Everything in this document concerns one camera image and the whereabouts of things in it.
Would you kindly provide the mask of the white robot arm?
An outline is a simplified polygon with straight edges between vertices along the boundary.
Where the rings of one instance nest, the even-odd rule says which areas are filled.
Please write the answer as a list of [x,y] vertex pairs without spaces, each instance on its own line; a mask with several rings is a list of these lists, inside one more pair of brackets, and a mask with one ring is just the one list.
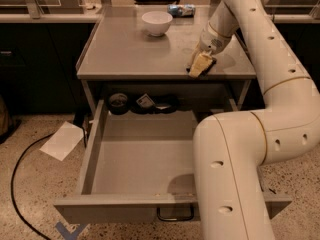
[[264,10],[268,0],[220,0],[191,57],[197,77],[241,31],[264,108],[219,113],[194,132],[194,177],[204,240],[275,240],[257,168],[320,141],[320,93]]

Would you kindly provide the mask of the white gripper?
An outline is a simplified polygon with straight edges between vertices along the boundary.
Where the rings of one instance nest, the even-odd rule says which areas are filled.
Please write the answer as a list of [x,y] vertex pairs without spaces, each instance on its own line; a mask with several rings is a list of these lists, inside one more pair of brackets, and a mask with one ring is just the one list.
[[200,34],[200,49],[194,49],[188,63],[190,67],[189,76],[197,78],[207,70],[214,62],[212,54],[221,53],[231,41],[232,35],[233,30],[231,29],[215,29],[207,23]]

